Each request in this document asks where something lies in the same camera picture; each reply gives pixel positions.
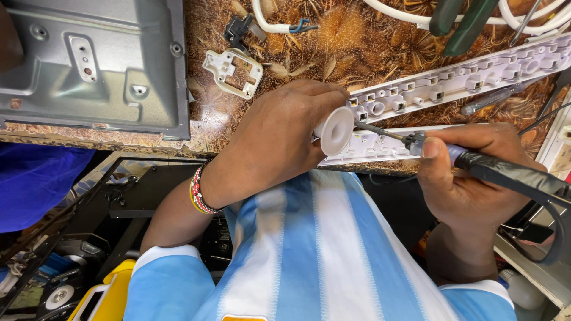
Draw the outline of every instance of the metal plate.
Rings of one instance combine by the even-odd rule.
[[[3,0],[26,54],[0,74],[0,127],[189,139],[182,0]]]

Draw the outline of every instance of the striped shirt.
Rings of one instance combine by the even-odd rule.
[[[495,281],[437,287],[349,173],[312,170],[234,213],[217,286],[194,247],[153,247],[124,320],[516,320]]]

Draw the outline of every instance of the red beaded bracelet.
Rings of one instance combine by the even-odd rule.
[[[204,212],[205,214],[216,214],[218,212],[223,211],[226,208],[226,206],[222,208],[212,208],[206,205],[204,199],[202,199],[202,194],[200,193],[200,175],[202,173],[202,170],[208,163],[210,163],[210,160],[202,164],[194,173],[194,176],[192,177],[190,183],[190,197],[193,205],[199,211]]]

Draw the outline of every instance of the workbench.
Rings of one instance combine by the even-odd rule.
[[[431,1],[384,2],[399,10],[420,15],[431,15],[436,5]],[[515,15],[525,14],[532,4],[531,0],[510,1]],[[0,141],[174,157],[211,157],[230,141],[240,119],[257,97],[287,82],[310,78],[335,83],[349,91],[362,89],[507,49],[509,39],[514,34],[508,26],[487,25],[465,55],[450,58],[440,55],[449,36],[435,38],[429,31],[393,19],[359,0],[262,0],[261,5],[269,23],[295,23],[300,18],[309,18],[312,23],[319,25],[319,29],[303,34],[268,34],[263,43],[248,33],[242,41],[252,57],[271,65],[265,68],[254,99],[244,100],[218,88],[212,74],[202,68],[202,62],[207,50],[221,53],[228,48],[228,43],[222,37],[225,25],[232,15],[243,17],[251,13],[251,2],[184,0],[188,89],[195,99],[190,103],[189,141],[165,141],[159,134],[25,123],[6,123],[6,129],[0,129]],[[499,16],[497,9],[493,15]],[[538,19],[530,25],[543,22]],[[524,38],[520,39],[518,45],[523,44]],[[506,101],[470,116],[462,115],[460,107],[479,95],[403,114],[377,122],[376,125],[396,128],[509,122],[521,130],[534,122],[538,111],[548,99],[553,78],[553,75],[544,78]],[[235,77],[228,82],[236,82],[235,85],[238,85],[238,82],[244,80]],[[568,87],[560,92],[557,102],[550,110],[561,104],[567,91]],[[554,117],[555,115],[522,137],[522,144],[530,156],[534,157],[539,151]],[[417,167],[418,161],[409,159],[327,168],[408,176],[416,172]]]

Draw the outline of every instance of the orange label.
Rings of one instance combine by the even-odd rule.
[[[225,315],[222,318],[222,321],[268,321],[268,319],[264,318],[263,316],[236,316],[236,315]]]

